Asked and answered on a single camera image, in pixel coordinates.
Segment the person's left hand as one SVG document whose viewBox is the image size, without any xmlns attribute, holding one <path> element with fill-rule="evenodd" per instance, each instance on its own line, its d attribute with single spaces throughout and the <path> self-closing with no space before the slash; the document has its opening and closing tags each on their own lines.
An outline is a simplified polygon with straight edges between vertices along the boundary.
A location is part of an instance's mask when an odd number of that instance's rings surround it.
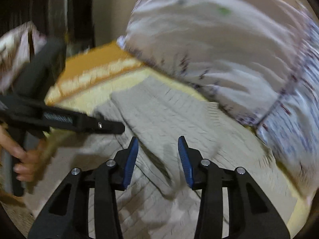
<svg viewBox="0 0 319 239">
<path fill-rule="evenodd" d="M 46 140 L 41 139 L 35 149 L 25 151 L 1 126 L 1 148 L 20 160 L 20 163 L 15 164 L 13 168 L 20 181 L 31 182 L 34 180 L 39 169 L 41 154 L 45 151 L 46 145 Z"/>
</svg>

